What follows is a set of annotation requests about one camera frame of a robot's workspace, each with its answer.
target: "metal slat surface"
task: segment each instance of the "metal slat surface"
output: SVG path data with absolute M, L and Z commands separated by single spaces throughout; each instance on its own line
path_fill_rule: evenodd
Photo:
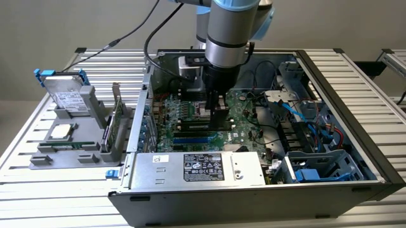
M 88 50 L 82 58 L 96 53 Z M 399 135 L 405 126 L 399 118 L 370 119 L 369 115 L 390 114 L 385 102 L 373 95 L 373 90 L 363 83 L 357 72 L 349 71 L 343 65 L 342 56 L 333 50 L 307 51 L 314 61 L 323 62 L 323 74 L 331 78 L 333 88 L 342 96 L 347 96 L 346 104 L 354 114 L 366 122 L 363 127 L 377 136 Z M 111 84 L 122 82 L 122 93 L 127 105 L 136 106 L 138 91 L 142 83 L 143 52 L 140 50 L 108 50 L 80 67 L 88 68 L 88 77 L 96 87 L 96 96 L 107 105 L 112 105 Z M 56 115 L 55 104 L 49 97 L 28 120 L 27 128 L 21 130 L 4 153 L 5 163 L 0 167 L 0 227 L 43 227 L 43 228 L 128 228 L 126 220 L 106 197 L 115 190 L 119 181 L 106 180 L 104 174 L 112 168 L 60 169 L 32 171 L 27 168 L 31 154 L 36 152 L 37 142 L 44 137 Z M 402 177 L 406 177 L 406 145 L 379 145 L 383 154 L 391 159 Z M 199 226 L 202 228 L 399 228 L 406 224 L 406 190 L 379 202 L 365 202 L 337 219 L 297 220 L 259 222 L 244 224 L 223 224 Z

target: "silver metal frame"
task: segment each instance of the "silver metal frame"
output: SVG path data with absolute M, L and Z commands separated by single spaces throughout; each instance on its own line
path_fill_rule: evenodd
M 84 56 L 96 50 L 88 50 Z M 363 91 L 373 91 L 370 81 L 361 79 L 359 72 L 349 71 L 349 67 L 337 67 L 335 61 L 342 61 L 342 56 L 333 50 L 307 50 L 307 54 L 318 64 L 325 77 L 337 93 L 342 96 L 353 114 L 362 123 L 373 140 L 386 155 L 402 177 L 406 177 L 406 145 L 401 142 L 399 133 L 405 133 L 405 124 L 379 98 L 365 98 Z M 126 61 L 143 63 L 140 50 L 110 50 L 98 59 L 87 61 L 87 70 L 92 72 L 96 96 L 108 104 L 111 91 L 107 84 L 111 81 L 122 81 L 122 92 L 126 95 L 136 93 L 140 86 L 143 72 L 130 68 Z M 136 106 L 135 96 L 127 96 L 127 104 Z M 52 108 L 55 104 L 44 97 L 27 123 L 24 124 L 11 146 L 0 158 L 0 227 L 120 227 L 128 228 L 123 217 L 118 213 L 111 202 L 106 198 L 108 191 L 116 190 L 120 181 L 106 180 L 104 174 L 112 168 L 66 169 L 59 171 L 31 171 L 24 168 L 35 153 L 33 139 L 41 137 L 47 127 L 52 123 Z M 375 112 L 385 112 L 385 118 L 374 119 Z M 274 221 L 246 224 L 226 225 L 244 228 L 258 227 L 353 227 L 367 226 L 374 228 L 399 228 L 406 224 L 406 189 L 382 201 L 362 203 L 347 211 L 337 219 L 313 219 L 295 221 Z M 202 227 L 223 227 L 224 225 L 208 225 Z

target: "barcode label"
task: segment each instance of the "barcode label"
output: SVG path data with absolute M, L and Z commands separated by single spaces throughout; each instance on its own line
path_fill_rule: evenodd
M 58 105 L 68 112 L 83 112 L 88 110 L 79 92 L 55 93 L 55 95 L 58 98 Z

